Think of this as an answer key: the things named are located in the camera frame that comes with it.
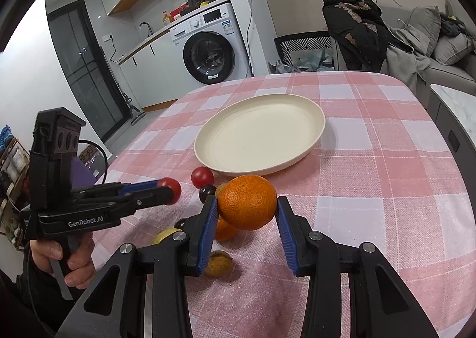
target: beige plate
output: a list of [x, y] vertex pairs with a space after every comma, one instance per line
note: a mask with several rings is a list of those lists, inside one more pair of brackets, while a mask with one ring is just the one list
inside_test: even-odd
[[312, 100], [291, 94], [254, 96], [211, 117], [195, 139], [195, 155], [228, 176], [264, 176], [306, 156], [325, 116]]

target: white washing machine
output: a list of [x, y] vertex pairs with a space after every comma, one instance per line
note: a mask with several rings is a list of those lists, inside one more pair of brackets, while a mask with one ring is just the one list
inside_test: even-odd
[[177, 24], [170, 33], [195, 80], [215, 84], [247, 76], [248, 55], [231, 4], [207, 9]]

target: blue and white sticker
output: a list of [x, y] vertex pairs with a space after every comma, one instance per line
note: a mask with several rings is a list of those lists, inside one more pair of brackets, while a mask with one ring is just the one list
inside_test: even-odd
[[225, 31], [226, 35], [232, 35], [233, 33], [235, 33], [233, 27], [231, 26], [230, 20], [222, 22], [221, 24], [223, 25], [223, 30]]

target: drawer handle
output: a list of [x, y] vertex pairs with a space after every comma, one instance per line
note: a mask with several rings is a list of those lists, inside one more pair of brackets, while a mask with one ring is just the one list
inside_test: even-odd
[[456, 135], [454, 134], [453, 130], [449, 130], [448, 134], [448, 142], [453, 148], [453, 151], [456, 152], [459, 149], [459, 141], [458, 138], [456, 138]]

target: gray blanket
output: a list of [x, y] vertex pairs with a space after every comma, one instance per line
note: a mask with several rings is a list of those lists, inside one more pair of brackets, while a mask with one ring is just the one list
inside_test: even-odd
[[408, 25], [405, 29], [389, 27], [389, 30], [398, 40], [413, 47], [413, 53], [408, 53], [389, 44], [387, 48], [389, 74], [405, 83], [415, 95], [417, 76], [420, 74], [420, 77], [424, 80], [421, 73], [431, 64], [430, 58], [425, 54], [430, 39], [411, 25]]

